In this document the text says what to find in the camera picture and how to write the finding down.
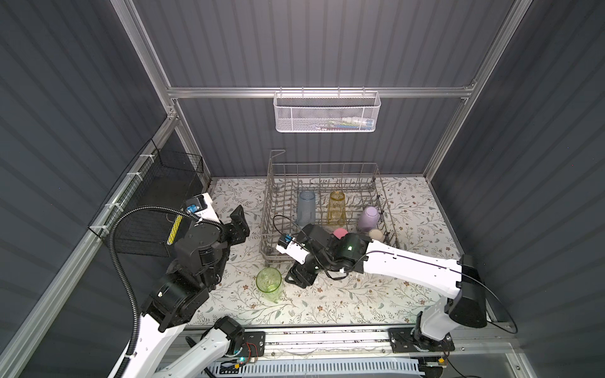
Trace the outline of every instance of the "wire dish rack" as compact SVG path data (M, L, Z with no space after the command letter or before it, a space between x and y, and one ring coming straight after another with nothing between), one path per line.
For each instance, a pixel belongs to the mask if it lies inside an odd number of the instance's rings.
M357 220L363 210L374 206L380 213L378 229L385 236L384 243L399 248L397 232L386 201L386 192L376 163L276 163L285 150L271 152L267 173L263 214L261 217L260 252L266 265L290 263L293 259L275 249L280 233L273 227L273 217L281 214L296 221L296 206L300 191L314 191L316 224L328 231L342 227L356 232ZM345 194L346 224L328 224L327 209L330 193ZM299 230L289 220L278 217L276 227L296 235Z

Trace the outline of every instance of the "white wire basket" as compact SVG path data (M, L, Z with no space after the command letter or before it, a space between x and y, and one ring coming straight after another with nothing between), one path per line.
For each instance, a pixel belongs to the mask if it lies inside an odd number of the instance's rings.
M380 97L375 91L276 92L275 129L279 132L372 132Z

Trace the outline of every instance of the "table surface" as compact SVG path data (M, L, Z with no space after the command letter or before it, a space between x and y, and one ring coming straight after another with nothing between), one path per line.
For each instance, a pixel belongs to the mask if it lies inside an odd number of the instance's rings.
M423 177L382 178L401 247L439 258L459 258L435 199ZM352 273L332 281L320 273L312 287L285 284L278 303L264 299L256 288L257 273L264 268L260 254L261 212L266 180L219 179L213 207L219 218L239 204L250 226L245 243L231 248L223 281L196 312L190 324L211 325L229 315L241 324L387 324L414 323L418 312L439 299L421 285L382 275ZM283 276L290 264L275 266Z

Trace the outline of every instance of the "aluminum frame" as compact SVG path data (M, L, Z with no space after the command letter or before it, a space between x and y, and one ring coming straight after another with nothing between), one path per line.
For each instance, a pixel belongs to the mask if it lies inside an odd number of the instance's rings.
M441 138L441 141L439 141L433 156L431 157L431 160L429 160L427 164L427 168L424 170L424 176L427 178L427 181L431 181L435 176L435 173L439 169L443 158L445 158L445 154L447 154L447 152L450 150L456 135L458 135L458 132L464 124L464 121L466 121L466 118L471 113L471 110L473 110L479 95L481 95L481 92L494 71L496 64L502 57L502 54L504 53L508 43L511 41L513 34L515 34L515 31L517 31L517 27L521 23L521 20L525 16L525 13L527 12L532 1L533 0L515 0L515 3L513 3L511 9L508 11L504 23L500 27L494 42L490 46L488 53L481 63L481 66L479 66L477 75L473 80L473 93L468 99L464 100L460 104L454 113L454 117L452 117L450 124Z
M172 99L272 99L278 93L283 97L364 97L367 93L378 92L383 99L418 99L453 97L467 99L473 93L473 86L443 87L372 87L372 88L202 88L170 87L168 96Z
M507 327L506 323L497 323ZM362 358L362 357L427 357L441 352L393 353L388 329L411 324L386 325L309 325L302 327L262 325L245 326L248 331L264 331L265 353L261 360ZM185 337L201 336L210 327L187 326L164 355L161 365L171 363L189 350ZM456 345L452 356L463 354L522 353L516 337L490 325L476 329L458 327L451 332Z
M170 80L162 67L162 63L160 62L160 58L155 52L155 48L151 43L149 38L149 34L145 29L143 21L137 11L136 6L134 5L134 1L132 0L111 0L111 5L113 5L122 26L126 30L126 34L130 38L130 42L132 43L139 59L147 72L147 76L153 87L155 88L155 92L157 93L160 101L162 102L162 106L164 106L164 110L167 114L176 112L178 117L181 120L181 123L177 125L176 131L178 138L180 139L185 152L188 154L199 155L203 157L201 153L200 147L198 146L191 128L187 123L187 120L183 114L183 110L181 109L178 102L173 100L168 95L168 88L170 87ZM204 164L204 172L208 174L208 180L210 179L210 170L206 165L206 160L203 160Z
M159 148L166 143L177 123L178 118L174 113L166 117L152 141L147 144L128 171L130 174L124 176L108 203L115 203L128 188L130 182L138 180L136 173L147 161L149 155L155 151L156 146ZM93 227L102 226L110 212L111 208L105 206L95 219ZM0 355L0 377L17 378L21 374L102 244L101 239L87 229L80 243Z

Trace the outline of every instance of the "blue connector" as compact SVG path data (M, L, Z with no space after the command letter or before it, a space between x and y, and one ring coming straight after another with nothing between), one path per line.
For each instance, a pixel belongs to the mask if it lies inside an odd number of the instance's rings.
M199 210L199 207L197 207L197 205L189 205L187 207L187 211L190 213L195 213L198 210Z

